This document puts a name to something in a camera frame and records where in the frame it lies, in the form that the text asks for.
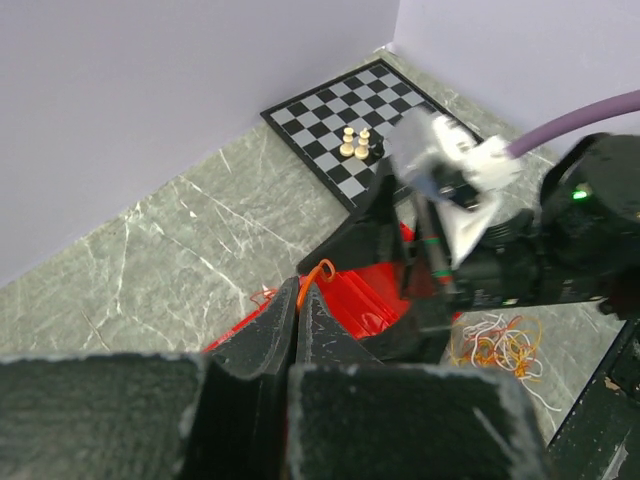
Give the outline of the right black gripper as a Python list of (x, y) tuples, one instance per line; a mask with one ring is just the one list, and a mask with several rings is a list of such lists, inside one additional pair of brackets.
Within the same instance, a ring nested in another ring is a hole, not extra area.
[(297, 265), (300, 275), (323, 260), (338, 272), (390, 267), (393, 296), (408, 307), (381, 333), (361, 339), (368, 352), (385, 363), (437, 363), (456, 313), (538, 304), (540, 261), (530, 238), (481, 242), (452, 268), (444, 217), (433, 203), (418, 201), (413, 234), (403, 237), (394, 207), (397, 186), (389, 160), (381, 160), (360, 206)]

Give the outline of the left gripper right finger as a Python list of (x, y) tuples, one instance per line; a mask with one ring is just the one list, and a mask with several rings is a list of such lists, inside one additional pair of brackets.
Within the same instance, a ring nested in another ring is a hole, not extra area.
[(333, 316), (318, 287), (311, 287), (298, 315), (295, 366), (381, 367), (382, 362)]

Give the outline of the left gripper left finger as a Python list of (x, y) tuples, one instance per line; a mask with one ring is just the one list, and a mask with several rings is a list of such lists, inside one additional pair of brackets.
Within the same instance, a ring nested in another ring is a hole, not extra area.
[(284, 380), (295, 352), (299, 280), (290, 277), (269, 304), (209, 355), (207, 380)]

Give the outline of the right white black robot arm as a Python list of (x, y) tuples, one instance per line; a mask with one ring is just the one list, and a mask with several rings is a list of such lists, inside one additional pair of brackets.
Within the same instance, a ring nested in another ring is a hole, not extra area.
[(413, 237), (394, 207), (398, 177), (382, 160), (361, 205), (297, 265), (338, 271), (390, 263), (407, 311), (363, 347), (384, 362), (436, 363), (457, 313), (594, 302), (622, 321), (639, 316), (639, 139), (597, 133), (545, 175), (535, 208), (491, 225), (461, 262), (445, 236), (447, 206), (479, 209), (477, 188), (441, 167), (441, 203), (414, 194)]

